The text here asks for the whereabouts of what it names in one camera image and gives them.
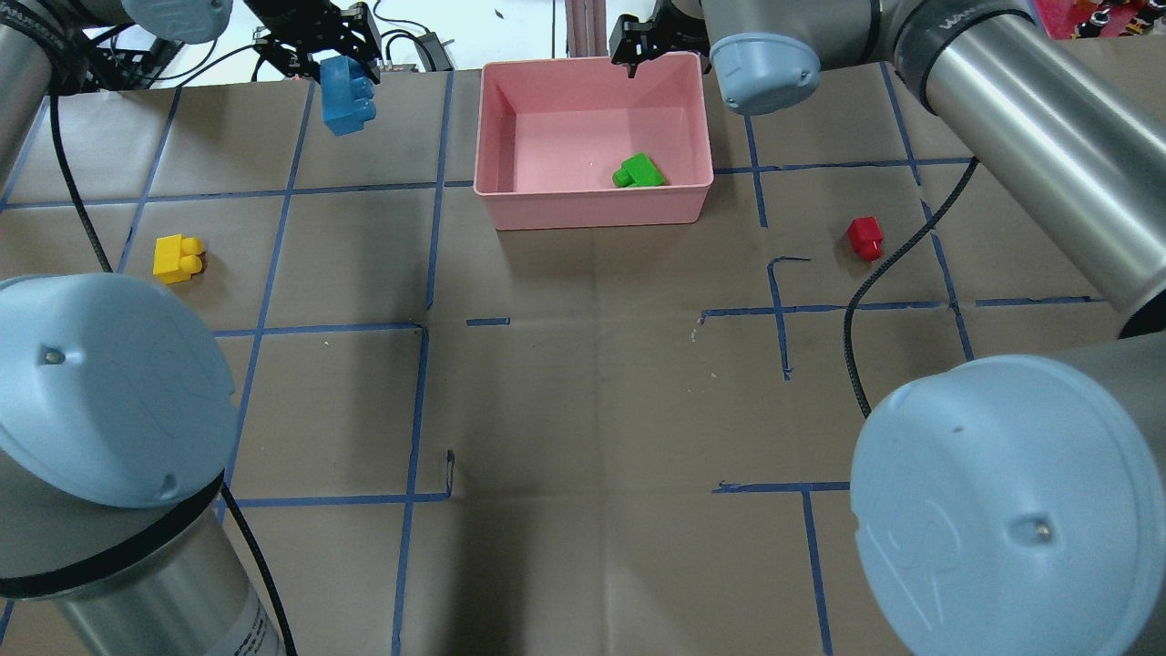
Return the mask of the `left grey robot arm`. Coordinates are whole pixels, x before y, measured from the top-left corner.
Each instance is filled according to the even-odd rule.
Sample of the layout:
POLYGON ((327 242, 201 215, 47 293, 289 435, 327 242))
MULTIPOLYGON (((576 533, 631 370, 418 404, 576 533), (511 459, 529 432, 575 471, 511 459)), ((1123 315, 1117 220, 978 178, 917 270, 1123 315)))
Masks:
POLYGON ((55 157, 99 271, 3 280, 3 598, 47 600, 94 655, 294 655, 271 569, 225 481, 234 385, 167 283, 203 269, 164 237, 157 282, 115 273, 61 129, 91 26, 220 37, 229 1, 5 1, 3 64, 45 91, 55 157))

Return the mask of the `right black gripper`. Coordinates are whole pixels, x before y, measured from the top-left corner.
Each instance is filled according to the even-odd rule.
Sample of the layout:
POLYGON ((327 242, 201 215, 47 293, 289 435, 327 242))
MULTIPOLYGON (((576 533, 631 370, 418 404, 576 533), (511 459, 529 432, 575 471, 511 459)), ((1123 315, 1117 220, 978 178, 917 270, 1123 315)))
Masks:
POLYGON ((634 78, 641 63, 669 52, 689 51, 703 58, 711 55, 711 41, 703 17, 696 16, 700 3, 658 1, 647 17, 624 13, 609 33, 609 62, 625 68, 634 78))

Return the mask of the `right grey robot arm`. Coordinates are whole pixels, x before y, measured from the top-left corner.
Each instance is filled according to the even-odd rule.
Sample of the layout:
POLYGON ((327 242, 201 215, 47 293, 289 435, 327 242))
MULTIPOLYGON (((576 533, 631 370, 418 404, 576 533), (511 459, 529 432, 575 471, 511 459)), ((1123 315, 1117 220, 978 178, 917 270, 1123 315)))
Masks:
POLYGON ((879 611, 915 655, 1163 654, 1163 124, 1023 1, 659 1, 609 33, 634 72, 704 55, 738 115, 884 61, 1117 312, 1111 343, 902 385, 850 499, 879 611))

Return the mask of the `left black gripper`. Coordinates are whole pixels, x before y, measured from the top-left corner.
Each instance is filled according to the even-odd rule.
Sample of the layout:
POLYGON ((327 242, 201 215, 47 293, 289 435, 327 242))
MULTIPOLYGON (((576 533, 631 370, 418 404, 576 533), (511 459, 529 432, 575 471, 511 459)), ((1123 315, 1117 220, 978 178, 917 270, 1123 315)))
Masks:
POLYGON ((382 82, 382 38, 366 1, 246 1, 259 17, 253 49, 283 77, 315 80, 315 58, 333 51, 361 63, 363 73, 382 82))

